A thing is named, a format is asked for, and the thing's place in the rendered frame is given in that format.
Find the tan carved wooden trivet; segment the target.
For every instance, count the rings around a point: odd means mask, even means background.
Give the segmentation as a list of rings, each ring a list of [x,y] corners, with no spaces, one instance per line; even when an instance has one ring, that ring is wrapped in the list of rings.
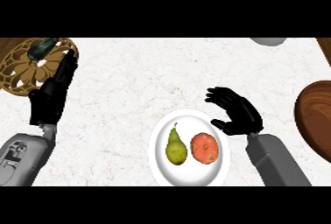
[[[41,60],[31,60],[27,51],[43,38],[0,38],[0,89],[9,94],[27,96],[52,77],[69,49],[78,57],[78,48],[69,38],[61,38]]]

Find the orange round fruit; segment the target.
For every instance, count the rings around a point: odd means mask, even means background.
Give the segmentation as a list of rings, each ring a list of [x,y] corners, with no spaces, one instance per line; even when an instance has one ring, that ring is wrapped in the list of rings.
[[[208,165],[217,160],[219,145],[216,138],[207,134],[199,133],[191,140],[191,154],[198,162]]]

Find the dark green vegetable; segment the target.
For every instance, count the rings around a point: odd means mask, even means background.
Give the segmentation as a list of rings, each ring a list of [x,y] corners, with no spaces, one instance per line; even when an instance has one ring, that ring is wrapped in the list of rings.
[[[58,38],[46,38],[38,44],[35,44],[27,51],[27,57],[38,61],[50,53],[55,45],[58,43]]]

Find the pale grey round object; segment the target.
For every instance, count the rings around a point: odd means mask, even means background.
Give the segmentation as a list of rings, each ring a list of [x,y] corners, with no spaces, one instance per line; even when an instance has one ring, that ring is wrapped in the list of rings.
[[[285,38],[253,38],[253,42],[261,46],[279,46],[285,42]]]

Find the brown wooden bowl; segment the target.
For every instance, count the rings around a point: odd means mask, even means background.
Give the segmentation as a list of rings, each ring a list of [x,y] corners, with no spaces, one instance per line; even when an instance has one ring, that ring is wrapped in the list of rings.
[[[304,87],[294,103],[294,121],[307,145],[331,163],[331,80]]]

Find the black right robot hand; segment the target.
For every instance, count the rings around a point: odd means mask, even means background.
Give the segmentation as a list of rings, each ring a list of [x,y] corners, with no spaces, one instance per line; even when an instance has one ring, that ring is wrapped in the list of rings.
[[[228,87],[207,89],[205,101],[216,104],[226,112],[230,121],[211,120],[211,125],[228,135],[257,134],[263,126],[263,118],[250,101]]]

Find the white plate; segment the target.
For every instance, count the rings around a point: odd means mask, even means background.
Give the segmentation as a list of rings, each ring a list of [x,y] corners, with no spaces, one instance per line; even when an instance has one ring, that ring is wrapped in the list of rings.
[[[219,146],[219,157],[202,164],[188,151],[186,161],[174,165],[165,156],[171,129],[176,129],[186,147],[196,134],[210,134]],[[158,121],[149,136],[149,168],[161,186],[220,186],[230,166],[230,151],[225,134],[213,127],[211,117],[196,109],[171,111]]]

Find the brown wooden board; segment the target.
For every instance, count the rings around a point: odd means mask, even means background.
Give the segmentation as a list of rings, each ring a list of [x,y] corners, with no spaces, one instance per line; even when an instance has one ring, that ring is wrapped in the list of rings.
[[[331,38],[318,38],[316,42],[322,49],[328,65],[331,66]]]

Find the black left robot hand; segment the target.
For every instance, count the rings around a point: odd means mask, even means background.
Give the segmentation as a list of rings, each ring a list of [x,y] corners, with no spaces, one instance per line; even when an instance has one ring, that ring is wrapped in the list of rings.
[[[56,74],[46,79],[40,89],[34,89],[28,93],[31,102],[31,125],[58,124],[65,108],[68,87],[77,68],[78,59],[74,50],[69,49],[61,60]]]

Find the green pear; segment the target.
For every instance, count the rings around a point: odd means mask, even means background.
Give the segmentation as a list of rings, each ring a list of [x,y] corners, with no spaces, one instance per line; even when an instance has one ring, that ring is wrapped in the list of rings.
[[[174,165],[182,165],[188,157],[188,148],[182,142],[176,128],[170,130],[168,143],[165,147],[165,156]]]

